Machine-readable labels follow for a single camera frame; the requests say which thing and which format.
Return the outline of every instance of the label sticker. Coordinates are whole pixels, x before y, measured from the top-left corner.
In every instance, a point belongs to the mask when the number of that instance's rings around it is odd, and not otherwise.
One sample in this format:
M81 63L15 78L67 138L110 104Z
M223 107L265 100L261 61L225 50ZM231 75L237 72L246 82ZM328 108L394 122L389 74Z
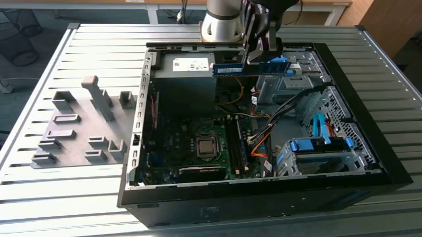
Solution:
M175 58L173 60L173 71L209 71L209 58Z
M242 68L219 68L217 72L218 73L241 73Z
M273 170L273 165L270 164L270 162L266 160L264 163L265 167L268 168L269 171Z
M253 96L252 99L253 99L253 104L257 105L258 104L258 97Z

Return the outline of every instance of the blue ram stick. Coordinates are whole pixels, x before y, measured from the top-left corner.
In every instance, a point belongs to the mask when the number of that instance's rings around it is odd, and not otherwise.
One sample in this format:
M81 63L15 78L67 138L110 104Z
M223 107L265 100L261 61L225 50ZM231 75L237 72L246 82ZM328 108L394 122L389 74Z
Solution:
M215 64L213 67L214 77L248 77L260 75L285 75L290 62L268 62L258 65L249 65L244 68L242 63Z

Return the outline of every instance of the expansion slot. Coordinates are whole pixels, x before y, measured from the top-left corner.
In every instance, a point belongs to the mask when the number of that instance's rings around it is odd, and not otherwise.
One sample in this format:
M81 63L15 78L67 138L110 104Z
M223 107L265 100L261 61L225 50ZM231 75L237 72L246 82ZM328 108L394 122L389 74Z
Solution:
M242 133L240 133L238 129L238 119L229 117L225 122L225 126L230 154L231 173L241 174L246 171L248 168L248 157L245 143L242 140Z

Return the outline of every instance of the white desk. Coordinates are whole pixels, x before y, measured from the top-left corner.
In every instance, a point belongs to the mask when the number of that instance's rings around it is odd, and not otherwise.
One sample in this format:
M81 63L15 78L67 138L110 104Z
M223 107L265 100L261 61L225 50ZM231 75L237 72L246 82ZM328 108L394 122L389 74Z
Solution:
M330 12L326 26L336 26L344 11L348 7L346 2L340 2L333 5L304 5L304 11L313 12ZM149 11L150 24L158 24L158 10L179 10L182 4L161 4L161 3L63 3L63 2L34 2L23 1L15 2L12 0L0 0L0 8L22 8L22 9L142 9ZM205 4L189 4L189 10L206 10L207 5ZM296 5L288 9L288 11L301 11L301 6Z

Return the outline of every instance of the green circuit board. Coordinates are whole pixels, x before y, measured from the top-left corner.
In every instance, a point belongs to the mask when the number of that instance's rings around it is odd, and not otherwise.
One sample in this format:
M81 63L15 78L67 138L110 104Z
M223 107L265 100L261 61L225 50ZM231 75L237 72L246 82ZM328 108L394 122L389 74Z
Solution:
M162 159L162 164L153 167L153 175L159 177L161 184L171 184L175 181L171 179L173 172L185 167L207 167L221 166L227 170L226 180L254 178L261 172L260 160L250 160L249 168L244 174L237 174L231 170L230 152L225 128L226 118L199 118L167 120L162 122L162 147L158 159ZM244 137L248 138L253 132L253 121L250 118L241 119ZM211 158L201 158L199 140L215 141L215 156Z

